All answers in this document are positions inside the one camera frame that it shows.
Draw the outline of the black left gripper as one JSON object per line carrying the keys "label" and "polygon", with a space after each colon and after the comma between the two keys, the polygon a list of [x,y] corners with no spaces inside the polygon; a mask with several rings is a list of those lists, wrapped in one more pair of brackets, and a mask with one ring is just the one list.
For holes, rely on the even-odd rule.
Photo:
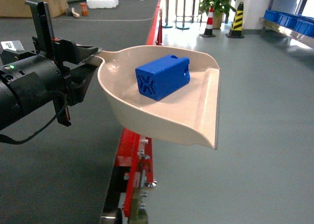
{"label": "black left gripper", "polygon": [[0,58],[0,125],[10,126],[53,102],[55,119],[70,126],[68,106],[83,102],[97,66],[79,65],[102,49],[82,46],[54,36],[46,2],[29,3],[37,35],[34,51],[3,49]]}

